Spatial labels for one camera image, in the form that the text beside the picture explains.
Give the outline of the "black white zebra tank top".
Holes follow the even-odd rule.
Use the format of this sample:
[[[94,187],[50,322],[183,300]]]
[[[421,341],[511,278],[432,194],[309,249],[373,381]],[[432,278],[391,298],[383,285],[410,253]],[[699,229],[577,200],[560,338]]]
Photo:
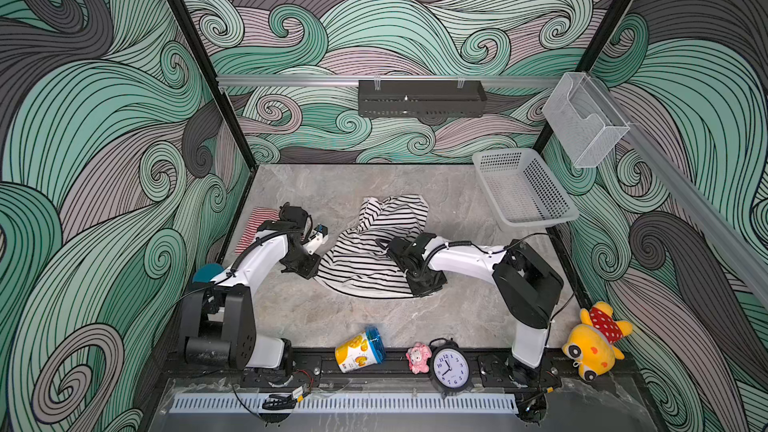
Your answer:
[[[322,256],[315,280],[354,298],[413,298],[405,273],[386,250],[396,238],[410,243],[420,235],[428,212],[428,203],[418,194],[365,198],[357,223],[342,232]]]

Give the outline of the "red white striped tank top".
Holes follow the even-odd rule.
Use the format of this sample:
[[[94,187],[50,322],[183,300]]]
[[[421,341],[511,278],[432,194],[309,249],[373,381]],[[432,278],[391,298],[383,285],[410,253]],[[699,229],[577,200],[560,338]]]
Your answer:
[[[235,247],[235,253],[237,255],[241,254],[253,242],[258,232],[258,228],[265,221],[276,221],[278,219],[279,211],[276,209],[262,207],[254,208],[245,223],[244,231]]]

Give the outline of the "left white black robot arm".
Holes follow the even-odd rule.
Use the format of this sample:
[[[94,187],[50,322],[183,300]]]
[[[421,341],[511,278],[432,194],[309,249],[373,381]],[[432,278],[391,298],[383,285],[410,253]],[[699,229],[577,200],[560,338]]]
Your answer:
[[[178,349],[187,364],[223,369],[293,369],[289,340],[257,330],[254,297],[273,268],[304,279],[317,274],[328,228],[289,203],[255,209],[237,256],[226,268],[200,269],[180,300]]]

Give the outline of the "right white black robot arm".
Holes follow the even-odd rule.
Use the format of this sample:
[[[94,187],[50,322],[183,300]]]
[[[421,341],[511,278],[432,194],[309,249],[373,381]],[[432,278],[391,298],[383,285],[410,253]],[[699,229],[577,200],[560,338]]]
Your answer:
[[[448,273],[494,285],[516,321],[512,362],[508,366],[512,379],[529,385],[539,377],[551,319],[564,281],[524,239],[491,247],[422,233],[413,240],[396,237],[377,239],[375,243],[404,273],[416,297],[441,290]]]

